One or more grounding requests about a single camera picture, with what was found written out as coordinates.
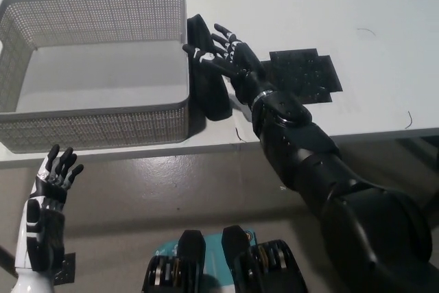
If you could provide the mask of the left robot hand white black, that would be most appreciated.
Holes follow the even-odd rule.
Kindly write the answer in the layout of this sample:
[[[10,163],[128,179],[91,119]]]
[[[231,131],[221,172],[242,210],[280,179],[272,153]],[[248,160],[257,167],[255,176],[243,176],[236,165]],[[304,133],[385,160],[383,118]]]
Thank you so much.
[[[84,166],[77,164],[77,154],[68,147],[52,146],[43,159],[31,192],[23,206],[15,253],[15,268],[34,272],[58,271],[64,261],[63,213],[76,176]]]

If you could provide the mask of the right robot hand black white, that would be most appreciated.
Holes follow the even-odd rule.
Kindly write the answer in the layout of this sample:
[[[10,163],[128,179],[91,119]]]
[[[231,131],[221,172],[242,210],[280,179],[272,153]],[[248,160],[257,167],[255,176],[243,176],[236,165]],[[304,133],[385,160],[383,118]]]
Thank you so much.
[[[274,94],[274,87],[268,81],[261,61],[236,33],[218,23],[214,24],[214,29],[216,33],[211,38],[221,46],[209,52],[184,44],[182,49],[190,61],[196,67],[228,78],[241,104],[254,108],[266,103]]]

